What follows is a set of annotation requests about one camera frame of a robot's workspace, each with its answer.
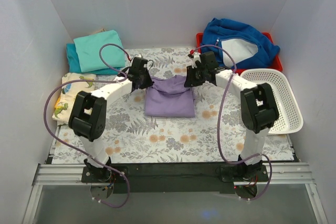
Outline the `purple t shirt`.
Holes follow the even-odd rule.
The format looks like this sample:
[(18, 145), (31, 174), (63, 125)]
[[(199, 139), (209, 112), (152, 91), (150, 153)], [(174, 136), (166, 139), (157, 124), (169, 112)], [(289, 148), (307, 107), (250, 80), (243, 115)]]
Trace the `purple t shirt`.
[(168, 79), (152, 77), (154, 84), (147, 88), (144, 113), (146, 116), (164, 118), (195, 117), (194, 93), (186, 88), (185, 76)]

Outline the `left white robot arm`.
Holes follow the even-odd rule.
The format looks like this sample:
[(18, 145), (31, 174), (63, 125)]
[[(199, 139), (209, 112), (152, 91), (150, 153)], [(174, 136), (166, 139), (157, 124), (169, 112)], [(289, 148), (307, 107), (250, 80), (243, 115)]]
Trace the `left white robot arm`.
[(76, 95), (68, 125), (82, 141), (88, 156), (87, 163), (95, 167), (93, 175), (100, 182), (108, 181), (112, 175), (111, 168), (107, 166), (110, 158), (101, 139), (106, 126), (107, 107), (134, 90), (153, 85), (148, 62), (135, 57), (125, 75), (119, 74), (100, 89), (80, 91)]

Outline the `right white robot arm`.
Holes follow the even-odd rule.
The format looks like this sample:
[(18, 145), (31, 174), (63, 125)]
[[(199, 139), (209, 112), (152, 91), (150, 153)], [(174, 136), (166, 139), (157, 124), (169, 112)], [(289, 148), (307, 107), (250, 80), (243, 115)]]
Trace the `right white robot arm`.
[[(279, 119), (278, 107), (272, 88), (267, 83), (256, 84), (235, 73), (233, 69), (219, 66), (214, 53), (199, 54), (191, 50), (189, 58), (192, 65), (187, 66), (186, 88), (198, 87), (209, 82), (224, 88), (217, 119), (217, 145), (221, 158), (230, 165), (238, 166), (238, 176), (242, 180), (251, 180), (256, 174), (256, 164), (262, 161), (266, 135)], [(220, 122), (227, 93), (240, 99), (241, 119), (246, 128), (246, 138), (238, 161), (225, 158), (220, 145)]]

